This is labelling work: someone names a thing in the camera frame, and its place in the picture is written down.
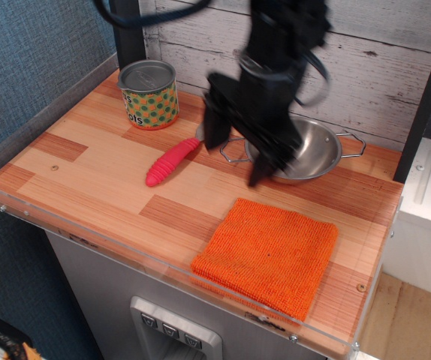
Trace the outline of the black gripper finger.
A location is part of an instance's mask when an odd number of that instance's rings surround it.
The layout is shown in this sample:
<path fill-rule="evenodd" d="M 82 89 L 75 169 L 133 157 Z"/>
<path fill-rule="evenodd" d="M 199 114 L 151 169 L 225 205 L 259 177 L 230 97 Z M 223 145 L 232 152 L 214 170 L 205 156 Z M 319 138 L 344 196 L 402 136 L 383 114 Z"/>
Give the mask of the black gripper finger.
<path fill-rule="evenodd" d="M 271 177 L 277 170 L 283 170 L 289 163 L 289 153 L 269 148 L 259 150 L 252 144 L 248 144 L 247 154 L 253 164 L 249 187 L 255 187 L 261 180 Z"/>
<path fill-rule="evenodd" d="M 213 150 L 228 140 L 231 132 L 230 112 L 226 106 L 219 106 L 205 100 L 203 136 L 207 150 Z"/>

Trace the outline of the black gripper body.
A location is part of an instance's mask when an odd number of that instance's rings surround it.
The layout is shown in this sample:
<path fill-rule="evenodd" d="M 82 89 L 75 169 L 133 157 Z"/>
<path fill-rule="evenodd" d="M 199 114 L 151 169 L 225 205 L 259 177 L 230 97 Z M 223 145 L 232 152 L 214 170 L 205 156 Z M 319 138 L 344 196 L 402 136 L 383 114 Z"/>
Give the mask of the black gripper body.
<path fill-rule="evenodd" d="M 240 66 L 237 79 L 209 73 L 205 100 L 227 107 L 231 129 L 248 138 L 255 133 L 254 127 L 270 130 L 276 128 L 277 122 L 290 118 L 288 108 L 299 89 L 306 61 L 294 61 L 284 70 L 259 68 L 249 61 L 242 61 Z"/>

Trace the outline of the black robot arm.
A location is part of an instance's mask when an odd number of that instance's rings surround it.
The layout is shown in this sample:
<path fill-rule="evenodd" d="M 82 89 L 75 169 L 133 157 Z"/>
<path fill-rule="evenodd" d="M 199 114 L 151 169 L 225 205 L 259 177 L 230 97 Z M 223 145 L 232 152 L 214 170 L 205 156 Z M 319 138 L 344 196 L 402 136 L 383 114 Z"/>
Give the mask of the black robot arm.
<path fill-rule="evenodd" d="M 240 55 L 238 79 L 208 76 L 203 137 L 221 146 L 237 130 L 258 150 L 249 186 L 284 170 L 303 138 L 289 116 L 306 66 L 321 63 L 312 49 L 324 45 L 330 24 L 324 1 L 251 1 L 252 27 Z"/>

